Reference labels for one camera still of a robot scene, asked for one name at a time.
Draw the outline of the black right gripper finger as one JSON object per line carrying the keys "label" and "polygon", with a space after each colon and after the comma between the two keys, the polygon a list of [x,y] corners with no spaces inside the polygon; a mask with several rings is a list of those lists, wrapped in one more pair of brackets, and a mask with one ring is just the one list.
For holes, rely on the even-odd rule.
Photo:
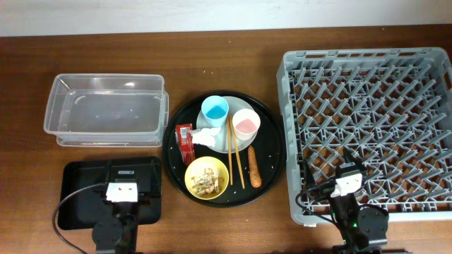
{"label": "black right gripper finger", "polygon": [[310,189],[315,186],[315,180],[312,175],[309,163],[306,159],[303,160],[303,173],[304,173],[304,187],[303,189]]}
{"label": "black right gripper finger", "polygon": [[362,162],[352,155],[353,151],[349,149],[344,149],[344,160],[345,160],[345,166],[347,167],[356,167],[358,169],[363,169],[364,165]]}

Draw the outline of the red snack wrapper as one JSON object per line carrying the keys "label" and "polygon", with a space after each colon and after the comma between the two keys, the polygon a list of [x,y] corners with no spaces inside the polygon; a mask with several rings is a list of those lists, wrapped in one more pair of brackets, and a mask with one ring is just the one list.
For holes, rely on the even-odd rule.
{"label": "red snack wrapper", "polygon": [[192,130],[193,126],[191,123],[179,124],[175,128],[176,142],[179,146],[183,163],[186,166],[189,166],[196,159],[191,135]]}

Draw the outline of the orange carrot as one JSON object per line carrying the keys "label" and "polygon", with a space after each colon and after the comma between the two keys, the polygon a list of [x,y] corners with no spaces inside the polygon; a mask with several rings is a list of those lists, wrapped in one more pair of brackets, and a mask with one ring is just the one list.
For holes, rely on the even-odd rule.
{"label": "orange carrot", "polygon": [[252,145],[248,147],[248,161],[249,161],[249,177],[251,185],[254,188],[259,188],[262,185],[261,176],[258,170],[255,149]]}

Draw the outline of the yellow bowl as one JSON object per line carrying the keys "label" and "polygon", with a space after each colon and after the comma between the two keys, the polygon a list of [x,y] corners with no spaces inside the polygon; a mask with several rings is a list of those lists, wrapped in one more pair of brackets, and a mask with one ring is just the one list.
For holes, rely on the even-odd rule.
{"label": "yellow bowl", "polygon": [[200,157],[187,167],[184,182],[188,192],[195,198],[212,200],[225,192],[230,183],[230,175],[219,159]]}

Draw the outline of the white tissue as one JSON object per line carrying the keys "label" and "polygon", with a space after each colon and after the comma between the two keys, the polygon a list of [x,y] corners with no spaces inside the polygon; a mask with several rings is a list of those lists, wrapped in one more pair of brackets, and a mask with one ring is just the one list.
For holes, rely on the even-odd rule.
{"label": "white tissue", "polygon": [[192,143],[197,145],[205,145],[207,147],[215,146],[215,136],[220,132],[221,128],[202,128],[189,131]]}

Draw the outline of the pasta and rice scraps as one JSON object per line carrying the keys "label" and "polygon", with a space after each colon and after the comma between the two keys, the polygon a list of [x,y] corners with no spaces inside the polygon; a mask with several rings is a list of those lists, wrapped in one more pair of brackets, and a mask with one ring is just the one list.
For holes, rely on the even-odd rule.
{"label": "pasta and rice scraps", "polygon": [[224,178],[220,176],[219,169],[205,168],[199,171],[197,175],[192,176],[192,189],[197,195],[209,195],[220,193],[222,187],[221,183]]}

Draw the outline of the blue cup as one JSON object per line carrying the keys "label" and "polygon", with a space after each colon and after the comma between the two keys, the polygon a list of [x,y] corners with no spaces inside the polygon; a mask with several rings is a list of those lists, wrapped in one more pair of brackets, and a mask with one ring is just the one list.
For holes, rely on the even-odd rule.
{"label": "blue cup", "polygon": [[201,113],[209,126],[216,128],[225,124],[229,113],[229,104],[225,98],[212,95],[204,99]]}

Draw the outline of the wooden chopstick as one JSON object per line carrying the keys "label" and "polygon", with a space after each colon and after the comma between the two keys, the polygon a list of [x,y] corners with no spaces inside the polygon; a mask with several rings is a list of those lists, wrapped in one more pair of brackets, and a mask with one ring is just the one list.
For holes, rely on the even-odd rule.
{"label": "wooden chopstick", "polygon": [[230,129],[230,115],[227,115],[226,120],[227,127],[227,148],[228,148],[228,162],[229,162],[229,176],[230,185],[233,184],[233,170],[232,170],[232,144],[231,144],[231,129]]}
{"label": "wooden chopstick", "polygon": [[240,181],[242,184],[242,189],[245,189],[245,185],[244,185],[244,177],[243,177],[243,172],[242,172],[242,163],[241,163],[241,159],[239,156],[239,150],[238,150],[238,144],[237,144],[237,137],[234,131],[234,126],[232,124],[232,116],[228,116],[228,123],[229,123],[229,127],[231,130],[231,134],[232,134],[232,140],[234,143],[234,153],[236,155],[236,159],[237,159],[237,166],[238,166],[238,170],[239,170],[239,176],[240,176]]}

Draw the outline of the pink cup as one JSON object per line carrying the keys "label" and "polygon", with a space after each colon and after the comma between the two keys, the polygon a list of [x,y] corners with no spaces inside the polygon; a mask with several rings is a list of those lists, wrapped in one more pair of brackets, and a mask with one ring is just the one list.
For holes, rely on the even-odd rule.
{"label": "pink cup", "polygon": [[232,125],[237,138],[249,140],[260,128],[261,119],[254,110],[240,109],[232,117]]}

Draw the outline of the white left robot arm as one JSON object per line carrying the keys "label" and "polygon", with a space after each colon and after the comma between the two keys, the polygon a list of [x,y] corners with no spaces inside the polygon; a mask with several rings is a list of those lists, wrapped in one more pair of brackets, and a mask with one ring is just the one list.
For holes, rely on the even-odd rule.
{"label": "white left robot arm", "polygon": [[135,253],[138,227],[162,214],[162,171],[156,158],[112,161],[102,201],[110,209],[92,232],[96,253]]}

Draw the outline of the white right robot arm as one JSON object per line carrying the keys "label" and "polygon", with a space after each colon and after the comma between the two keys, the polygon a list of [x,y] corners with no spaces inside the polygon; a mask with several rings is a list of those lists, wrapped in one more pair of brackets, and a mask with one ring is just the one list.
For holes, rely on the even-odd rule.
{"label": "white right robot arm", "polygon": [[[359,204],[355,193],[366,180],[367,168],[348,150],[343,151],[345,162],[335,168],[335,176],[317,184],[306,160],[302,161],[304,187],[295,198],[305,212],[333,224],[343,238],[343,244],[333,246],[333,253],[381,253],[387,244],[389,213],[372,204]],[[312,195],[316,202],[329,204],[331,218],[313,212],[301,204],[304,195]]]}

